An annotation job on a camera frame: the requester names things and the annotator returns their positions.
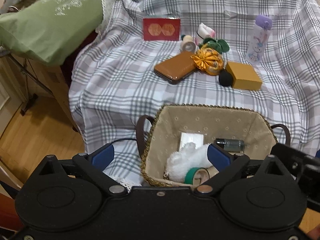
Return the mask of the beige tape roll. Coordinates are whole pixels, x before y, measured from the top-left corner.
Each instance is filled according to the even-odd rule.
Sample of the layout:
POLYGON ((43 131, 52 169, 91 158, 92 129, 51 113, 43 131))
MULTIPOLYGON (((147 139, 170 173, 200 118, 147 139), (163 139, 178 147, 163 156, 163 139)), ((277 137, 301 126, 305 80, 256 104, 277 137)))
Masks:
POLYGON ((188 51, 194 53, 196 50, 196 44, 194 43, 193 39, 191 40, 183 40, 181 42, 181 51, 188 51))

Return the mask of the green embroidered pillow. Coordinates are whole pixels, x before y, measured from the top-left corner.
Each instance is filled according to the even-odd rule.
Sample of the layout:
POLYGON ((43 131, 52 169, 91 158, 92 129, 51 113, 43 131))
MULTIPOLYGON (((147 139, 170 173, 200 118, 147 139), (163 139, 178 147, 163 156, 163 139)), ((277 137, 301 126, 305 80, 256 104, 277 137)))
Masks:
POLYGON ((102 20, 101 0, 37 0, 1 15, 1 46, 48 66, 61 65, 102 20))

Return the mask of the white lace cloth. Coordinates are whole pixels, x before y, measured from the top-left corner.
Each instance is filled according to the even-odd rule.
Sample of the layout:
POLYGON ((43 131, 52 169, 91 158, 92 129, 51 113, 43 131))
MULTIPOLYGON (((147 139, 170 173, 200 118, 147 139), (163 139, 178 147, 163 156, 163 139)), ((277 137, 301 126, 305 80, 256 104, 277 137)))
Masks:
POLYGON ((123 187, 125 187, 128 191, 128 193, 130 193, 130 191, 132 190, 133 187, 141 187, 143 186, 142 182, 138 179, 131 179, 131 178, 121 178, 118 176, 112 176, 112 175, 108 175, 111 179, 113 179, 114 181, 118 182, 120 185, 122 185, 123 187))

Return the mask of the brown leather wallet case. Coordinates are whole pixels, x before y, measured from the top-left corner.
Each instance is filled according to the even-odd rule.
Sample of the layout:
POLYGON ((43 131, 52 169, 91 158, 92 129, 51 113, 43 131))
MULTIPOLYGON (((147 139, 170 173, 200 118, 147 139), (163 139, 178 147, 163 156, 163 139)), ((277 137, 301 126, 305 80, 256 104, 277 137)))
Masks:
POLYGON ((191 58, 192 52, 183 51, 180 54, 157 64, 153 71, 171 84, 177 84, 195 72, 196 66, 191 58))

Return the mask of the white pink folded cloth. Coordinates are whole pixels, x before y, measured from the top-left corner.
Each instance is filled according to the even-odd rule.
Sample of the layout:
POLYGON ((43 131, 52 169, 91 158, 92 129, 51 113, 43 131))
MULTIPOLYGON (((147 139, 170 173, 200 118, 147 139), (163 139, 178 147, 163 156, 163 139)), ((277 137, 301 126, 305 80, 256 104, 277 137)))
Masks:
POLYGON ((204 23, 200 23, 196 31, 195 43, 196 45, 199 45, 203 42, 205 38, 213 38, 214 36, 215 30, 213 30, 211 27, 206 26, 204 23))

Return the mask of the white fluffy plush toy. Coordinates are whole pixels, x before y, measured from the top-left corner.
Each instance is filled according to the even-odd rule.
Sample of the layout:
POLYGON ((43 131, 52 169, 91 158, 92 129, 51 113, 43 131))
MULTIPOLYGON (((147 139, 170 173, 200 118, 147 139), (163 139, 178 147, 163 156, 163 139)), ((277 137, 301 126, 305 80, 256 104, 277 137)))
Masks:
POLYGON ((196 148, 195 143, 189 142, 180 150, 173 152, 167 159, 164 176, 171 181, 183 183, 185 176, 192 168, 210 168, 207 150, 209 144, 196 148))

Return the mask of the woven basket with fabric liner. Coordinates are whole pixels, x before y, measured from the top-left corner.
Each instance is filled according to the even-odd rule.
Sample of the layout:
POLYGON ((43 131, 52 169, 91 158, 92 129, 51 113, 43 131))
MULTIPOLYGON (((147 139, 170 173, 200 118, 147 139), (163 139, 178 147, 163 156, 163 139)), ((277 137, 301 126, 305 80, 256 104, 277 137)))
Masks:
POLYGON ((289 129, 283 124, 270 125, 258 112, 246 108, 208 105, 164 105, 155 117, 143 115, 136 124, 141 173, 152 186, 180 186, 165 174, 169 156, 178 150, 181 134, 203 135, 203 142, 238 139, 245 143, 244 153, 263 160, 277 143, 274 128, 282 128, 285 144, 291 144, 289 129))

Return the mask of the grey plaid cloth cover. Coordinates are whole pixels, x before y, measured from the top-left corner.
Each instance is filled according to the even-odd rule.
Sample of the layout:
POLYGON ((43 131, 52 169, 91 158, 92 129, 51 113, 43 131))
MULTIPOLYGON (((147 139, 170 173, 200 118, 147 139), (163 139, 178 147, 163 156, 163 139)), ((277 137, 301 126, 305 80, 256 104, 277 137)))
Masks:
POLYGON ((107 175, 143 182, 135 125, 164 104, 193 103, 248 108, 271 124, 284 124, 291 145, 319 150, 319 5, 316 0, 102 0, 104 20, 95 41, 74 64, 69 89, 71 114, 92 153, 115 143, 107 175), (157 76, 156 64, 180 52, 175 41, 143 39, 145 16, 176 16, 181 32, 194 35, 200 23, 213 28, 230 50, 227 61, 245 63, 258 15, 273 27, 255 67, 258 91, 225 88, 217 77, 193 73, 172 85, 157 76))

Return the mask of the green plush toy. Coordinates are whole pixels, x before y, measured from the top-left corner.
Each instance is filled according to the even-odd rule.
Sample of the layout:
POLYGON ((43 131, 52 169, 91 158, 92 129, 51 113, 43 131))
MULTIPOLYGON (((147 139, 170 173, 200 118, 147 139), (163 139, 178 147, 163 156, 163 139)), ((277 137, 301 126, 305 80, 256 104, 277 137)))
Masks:
POLYGON ((212 48, 220 54, 226 53, 230 50, 228 43, 223 39, 216 40, 211 37, 208 37, 203 40, 202 44, 205 47, 212 48))

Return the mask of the black round makeup sponge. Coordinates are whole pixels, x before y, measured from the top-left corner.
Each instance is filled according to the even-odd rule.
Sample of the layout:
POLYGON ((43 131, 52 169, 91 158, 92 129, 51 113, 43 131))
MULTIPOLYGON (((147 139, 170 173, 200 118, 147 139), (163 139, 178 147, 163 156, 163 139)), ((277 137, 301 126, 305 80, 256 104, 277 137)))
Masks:
POLYGON ((223 87, 231 87, 233 84, 232 75, 226 70, 221 70, 219 73, 219 84, 223 87))

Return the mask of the yellow floral drawstring pouch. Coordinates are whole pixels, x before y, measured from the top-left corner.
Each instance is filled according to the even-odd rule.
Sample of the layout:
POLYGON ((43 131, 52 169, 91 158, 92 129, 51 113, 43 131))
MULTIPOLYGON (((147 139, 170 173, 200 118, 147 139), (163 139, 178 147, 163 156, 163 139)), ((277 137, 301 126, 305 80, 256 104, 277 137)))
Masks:
POLYGON ((224 67, 221 54, 207 44, 191 55, 191 59, 196 68, 211 76, 218 75, 224 67))

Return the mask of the red and teal box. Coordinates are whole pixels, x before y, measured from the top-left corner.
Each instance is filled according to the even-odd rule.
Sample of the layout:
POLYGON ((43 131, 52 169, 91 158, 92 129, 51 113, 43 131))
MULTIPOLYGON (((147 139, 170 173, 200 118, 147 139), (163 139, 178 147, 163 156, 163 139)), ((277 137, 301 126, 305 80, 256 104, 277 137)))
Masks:
POLYGON ((143 18, 144 41, 178 41, 181 20, 176 17, 143 18))

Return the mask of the green tape roll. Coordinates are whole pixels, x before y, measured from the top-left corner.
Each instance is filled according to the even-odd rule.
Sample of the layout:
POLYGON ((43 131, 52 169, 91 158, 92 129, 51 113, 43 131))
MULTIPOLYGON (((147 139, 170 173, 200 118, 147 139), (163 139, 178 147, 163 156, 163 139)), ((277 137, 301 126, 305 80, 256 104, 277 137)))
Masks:
POLYGON ((208 181, 209 179, 210 179, 210 175, 207 169, 200 168, 200 167, 193 167, 185 175, 184 183, 193 185, 193 186, 199 186, 204 182, 208 181))

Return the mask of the dark cylinder bottle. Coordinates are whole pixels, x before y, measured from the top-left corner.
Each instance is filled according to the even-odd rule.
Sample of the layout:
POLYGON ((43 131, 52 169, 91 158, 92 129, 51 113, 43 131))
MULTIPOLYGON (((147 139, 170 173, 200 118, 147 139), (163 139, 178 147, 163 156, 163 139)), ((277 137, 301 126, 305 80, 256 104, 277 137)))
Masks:
POLYGON ((227 152, 240 153, 245 149, 243 140, 216 138, 215 144, 227 152))

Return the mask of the black tripod stand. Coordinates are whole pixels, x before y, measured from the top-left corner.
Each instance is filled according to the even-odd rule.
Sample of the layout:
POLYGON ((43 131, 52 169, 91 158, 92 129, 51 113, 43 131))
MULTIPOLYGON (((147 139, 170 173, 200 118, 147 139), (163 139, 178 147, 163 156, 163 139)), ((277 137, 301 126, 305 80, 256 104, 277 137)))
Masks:
POLYGON ((20 61, 14 58, 12 53, 1 47, 1 60, 5 66, 5 73, 15 87, 17 94, 21 97, 21 116, 24 116, 38 99, 38 95, 35 93, 31 94, 29 90, 29 79, 42 88, 47 94, 53 96, 52 91, 37 77, 29 59, 23 58, 22 63, 20 63, 20 61))

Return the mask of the yellow cardboard box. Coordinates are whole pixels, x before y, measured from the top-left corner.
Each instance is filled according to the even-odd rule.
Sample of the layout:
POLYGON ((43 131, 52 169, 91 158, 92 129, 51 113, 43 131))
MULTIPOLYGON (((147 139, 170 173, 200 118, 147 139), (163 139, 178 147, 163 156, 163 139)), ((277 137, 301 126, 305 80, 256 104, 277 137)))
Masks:
POLYGON ((259 90, 263 84, 249 64, 228 61, 226 71, 233 77, 232 88, 234 89, 259 90))

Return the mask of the wooden cabinet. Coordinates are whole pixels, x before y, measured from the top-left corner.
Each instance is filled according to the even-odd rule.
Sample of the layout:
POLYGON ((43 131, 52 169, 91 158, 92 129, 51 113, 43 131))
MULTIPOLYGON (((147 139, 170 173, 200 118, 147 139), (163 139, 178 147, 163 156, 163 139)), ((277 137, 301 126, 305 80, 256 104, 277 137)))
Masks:
POLYGON ((69 87, 63 73, 59 66, 48 67, 44 64, 37 62, 35 60, 26 59, 30 66, 35 67, 36 70, 39 70, 43 75, 46 84, 42 83, 35 75, 29 72, 26 68, 24 68, 20 62, 17 60, 17 57, 14 57, 12 54, 7 56, 9 61, 16 64, 16 66, 20 67, 20 69, 29 76, 37 85, 43 88, 46 92, 51 94, 59 103, 60 107, 62 108, 63 112, 69 119, 70 123, 72 124, 72 128, 74 131, 79 132, 78 126, 73 120, 71 115, 71 111, 69 109, 69 98, 68 98, 68 91, 69 87))

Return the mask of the purple lid cartoon bottle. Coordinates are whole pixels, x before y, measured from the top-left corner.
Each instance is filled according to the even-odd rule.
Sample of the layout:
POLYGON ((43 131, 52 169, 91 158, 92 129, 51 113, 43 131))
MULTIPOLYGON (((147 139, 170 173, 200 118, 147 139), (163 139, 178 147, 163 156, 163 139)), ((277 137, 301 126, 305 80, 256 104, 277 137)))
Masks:
POLYGON ((249 39, 249 46, 246 52, 246 59, 253 65, 259 64, 267 46, 271 34, 273 22, 264 15, 255 18, 252 37, 249 39))

